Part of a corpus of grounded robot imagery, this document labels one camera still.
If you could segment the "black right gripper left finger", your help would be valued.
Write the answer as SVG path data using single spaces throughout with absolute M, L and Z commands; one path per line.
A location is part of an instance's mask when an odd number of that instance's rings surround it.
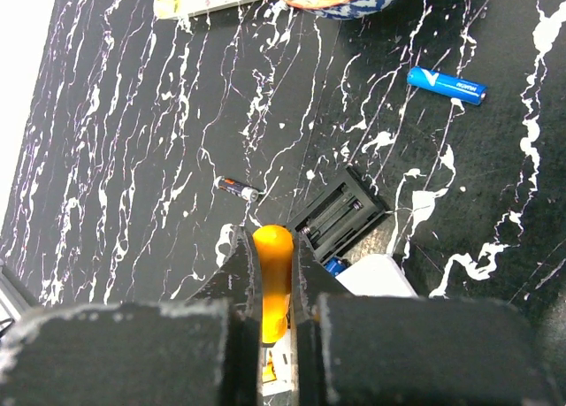
M 262 282 L 237 226 L 189 299 L 34 308 L 1 347 L 4 405 L 258 405 Z

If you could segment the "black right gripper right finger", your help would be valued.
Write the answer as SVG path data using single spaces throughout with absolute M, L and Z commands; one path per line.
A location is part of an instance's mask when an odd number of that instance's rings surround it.
M 556 405 L 528 322 L 493 300 L 350 294 L 303 234 L 292 259 L 294 405 Z

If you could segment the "white remote control with batteries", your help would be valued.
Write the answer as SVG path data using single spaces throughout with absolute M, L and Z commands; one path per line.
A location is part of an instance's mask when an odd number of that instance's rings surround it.
M 366 296 L 416 297 L 398 264 L 387 254 L 370 254 L 334 277 L 350 293 Z M 263 397 L 274 404 L 273 397 L 291 391 L 290 318 L 285 335 L 264 349 Z

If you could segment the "blue battery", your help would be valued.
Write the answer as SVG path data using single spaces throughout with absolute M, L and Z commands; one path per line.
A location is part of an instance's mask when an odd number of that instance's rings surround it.
M 407 83 L 435 94 L 480 105 L 486 98 L 487 86 L 415 66 L 409 70 Z
M 346 271 L 349 266 L 349 261 L 340 257 L 332 257 L 324 264 L 324 268 L 332 274 L 333 277 L 337 277 L 339 274 Z

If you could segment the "yellow handled screwdriver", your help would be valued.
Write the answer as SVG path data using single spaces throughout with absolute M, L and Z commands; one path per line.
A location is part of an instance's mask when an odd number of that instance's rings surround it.
M 287 331 L 294 241 L 292 234 L 278 225 L 258 228 L 253 240 L 262 275 L 262 343 L 273 344 Z

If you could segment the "black remote control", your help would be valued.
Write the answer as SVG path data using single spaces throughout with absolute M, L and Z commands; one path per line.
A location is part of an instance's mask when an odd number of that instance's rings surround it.
M 386 214 L 355 168 L 348 166 L 296 213 L 287 227 L 306 237 L 320 264 L 339 257 Z

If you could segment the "small battery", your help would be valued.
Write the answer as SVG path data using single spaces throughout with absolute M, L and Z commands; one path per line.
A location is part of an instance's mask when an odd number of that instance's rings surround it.
M 214 186 L 217 189 L 239 197 L 247 203 L 253 203 L 259 197 L 257 189 L 224 176 L 218 176 L 214 181 Z

